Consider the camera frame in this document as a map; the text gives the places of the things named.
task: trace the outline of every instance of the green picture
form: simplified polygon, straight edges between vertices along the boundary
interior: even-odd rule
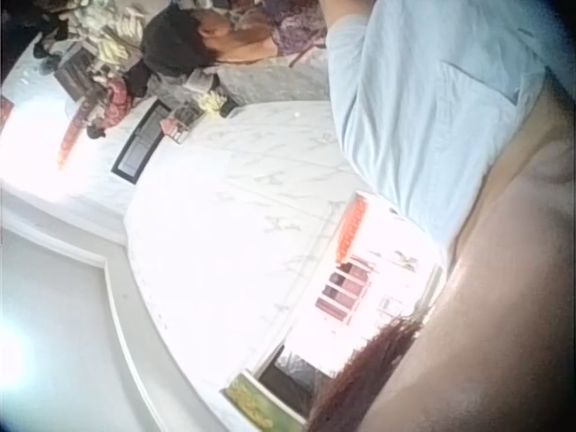
[[[224,394],[260,430],[302,432],[304,419],[247,373],[236,377]]]

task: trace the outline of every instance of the patterned fabric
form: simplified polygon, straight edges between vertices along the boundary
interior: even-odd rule
[[[113,128],[120,123],[132,107],[132,98],[122,78],[116,77],[109,80],[107,87],[112,91],[112,99],[104,111],[102,126],[105,129]]]
[[[273,23],[272,40],[279,56],[304,51],[326,35],[326,23],[318,3],[298,5],[287,0],[265,0],[256,8],[261,8]]]
[[[352,204],[352,207],[346,214],[342,230],[340,231],[340,239],[338,240],[338,249],[336,252],[337,264],[342,264],[347,261],[350,249],[354,243],[356,233],[360,228],[367,207],[368,202],[366,199],[357,195],[354,204]]]

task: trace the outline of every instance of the shirt pocket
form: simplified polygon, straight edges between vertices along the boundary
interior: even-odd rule
[[[454,241],[472,209],[482,178],[515,123],[516,104],[504,94],[440,62],[436,70],[436,118],[427,221],[435,241]]]

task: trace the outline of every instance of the purple clothing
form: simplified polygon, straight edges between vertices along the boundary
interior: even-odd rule
[[[272,40],[278,47],[279,56],[302,52],[326,35],[319,4],[291,8],[288,0],[264,0],[256,8],[272,21]]]

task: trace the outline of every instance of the light blue shirt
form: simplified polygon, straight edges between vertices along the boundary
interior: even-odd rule
[[[542,89],[547,47],[562,40],[561,31],[536,28],[530,13],[512,25],[514,8],[526,11],[519,2],[379,0],[369,18],[347,16],[328,32],[330,97],[347,159],[432,238],[446,265],[484,175]],[[549,59],[565,86],[570,56]]]

